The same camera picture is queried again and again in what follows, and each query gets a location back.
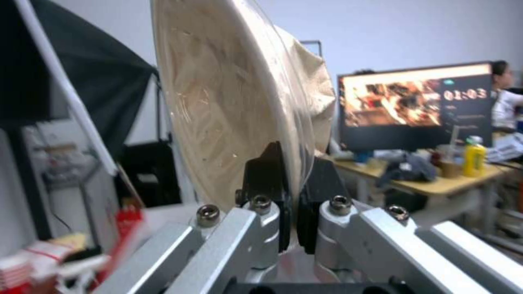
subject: hex socket screw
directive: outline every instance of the hex socket screw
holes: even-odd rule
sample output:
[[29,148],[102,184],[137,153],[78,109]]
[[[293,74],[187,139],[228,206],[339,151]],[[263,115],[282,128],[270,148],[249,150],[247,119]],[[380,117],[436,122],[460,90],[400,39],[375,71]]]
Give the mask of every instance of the hex socket screw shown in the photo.
[[256,195],[251,199],[249,209],[256,212],[260,216],[264,216],[270,212],[270,204],[272,201],[265,195]]
[[408,211],[399,205],[390,205],[387,207],[387,212],[392,216],[395,220],[399,222],[405,222],[409,219],[410,215],[408,214]]
[[352,201],[343,195],[336,195],[329,201],[331,212],[338,216],[349,214],[352,204]]
[[204,228],[210,228],[220,220],[220,209],[213,204],[202,205],[196,211],[198,225]]

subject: person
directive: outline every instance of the person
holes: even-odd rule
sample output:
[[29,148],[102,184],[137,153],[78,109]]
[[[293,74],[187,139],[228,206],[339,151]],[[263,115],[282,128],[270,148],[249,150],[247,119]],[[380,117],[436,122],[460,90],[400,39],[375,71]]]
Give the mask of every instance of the person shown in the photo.
[[504,60],[492,62],[492,88],[497,99],[492,108],[492,126],[494,128],[516,129],[516,107],[523,106],[523,95],[509,92],[514,78],[509,64]]

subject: plastic-wrapped bowl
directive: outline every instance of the plastic-wrapped bowl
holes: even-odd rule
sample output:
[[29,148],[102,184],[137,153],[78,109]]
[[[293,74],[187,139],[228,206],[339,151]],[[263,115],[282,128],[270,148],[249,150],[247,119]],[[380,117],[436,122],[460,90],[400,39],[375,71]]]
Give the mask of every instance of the plastic-wrapped bowl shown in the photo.
[[228,211],[245,163],[280,141],[294,203],[314,138],[300,80],[254,1],[153,0],[160,77],[184,166],[204,202]]

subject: desk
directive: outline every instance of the desk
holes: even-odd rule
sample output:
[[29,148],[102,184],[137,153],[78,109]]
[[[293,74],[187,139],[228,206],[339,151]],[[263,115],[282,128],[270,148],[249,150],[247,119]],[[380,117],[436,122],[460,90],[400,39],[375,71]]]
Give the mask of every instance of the desk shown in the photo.
[[[359,166],[354,162],[334,161],[339,171],[357,176],[358,200],[368,203],[369,186],[381,176],[386,166],[384,161],[371,162],[366,166]],[[452,197],[445,205],[425,209],[413,215],[419,225],[433,225],[448,220],[481,205],[482,227],[485,234],[494,231],[496,194],[496,180],[514,169],[504,166],[485,165],[485,172],[481,177],[469,178],[460,176],[455,179],[438,177],[430,183],[391,181],[390,186],[406,192],[414,192],[428,197]]]

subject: monitor screen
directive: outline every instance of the monitor screen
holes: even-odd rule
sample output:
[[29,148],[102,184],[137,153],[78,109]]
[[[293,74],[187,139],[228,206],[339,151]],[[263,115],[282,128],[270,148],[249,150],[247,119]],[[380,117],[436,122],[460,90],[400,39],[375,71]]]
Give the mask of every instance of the monitor screen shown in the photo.
[[490,63],[340,75],[343,150],[434,148],[479,135],[492,145]]

